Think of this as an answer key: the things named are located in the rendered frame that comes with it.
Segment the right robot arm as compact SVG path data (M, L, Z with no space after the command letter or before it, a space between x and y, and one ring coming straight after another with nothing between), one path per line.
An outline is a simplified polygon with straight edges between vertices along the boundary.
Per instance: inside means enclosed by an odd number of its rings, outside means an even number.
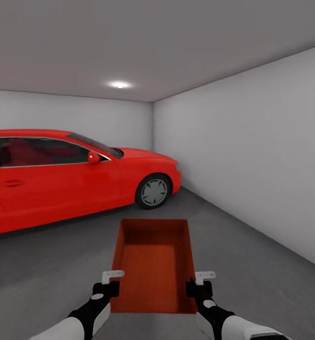
M195 298L198 325L211 340L290 340L277 330L247 321L218 307L212 299L212 284L203 279L216 278L215 272L195 272L195 281L186 282L186 295Z

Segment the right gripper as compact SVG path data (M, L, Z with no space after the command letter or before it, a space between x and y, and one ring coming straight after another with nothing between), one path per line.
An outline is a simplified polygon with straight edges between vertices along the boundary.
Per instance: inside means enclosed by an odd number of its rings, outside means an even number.
M191 280L186 282L186 295L188 298L192 297L196 299L196 296L204 291L207 292L211 297L213 296L212 292L212 284L210 281L204 281L204 285L199 285L195 283L195 281Z

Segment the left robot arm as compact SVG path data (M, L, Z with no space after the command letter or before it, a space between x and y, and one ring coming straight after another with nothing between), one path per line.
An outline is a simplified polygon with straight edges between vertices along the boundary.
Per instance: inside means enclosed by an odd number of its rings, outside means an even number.
M110 282L110 279L123 276L123 270L103 272L102 283L94 284L92 297L87 304L28 340L91 340L109 318L110 299L119 296L120 281Z

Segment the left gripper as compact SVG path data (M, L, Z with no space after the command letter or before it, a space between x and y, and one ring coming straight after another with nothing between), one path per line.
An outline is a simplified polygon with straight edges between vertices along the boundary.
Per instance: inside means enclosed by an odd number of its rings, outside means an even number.
M102 285L102 283L95 283L93 287L93 294L101 289L106 289L110 293L109 298L118 297L119 288L120 288L120 281L112 281L109 284L104 284L104 285Z

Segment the storage box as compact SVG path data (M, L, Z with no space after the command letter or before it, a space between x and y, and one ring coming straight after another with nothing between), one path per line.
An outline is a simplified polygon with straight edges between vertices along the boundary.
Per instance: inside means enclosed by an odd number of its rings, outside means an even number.
M186 282L195 281L188 220L122 219L112 271L123 270L111 313L196 315Z

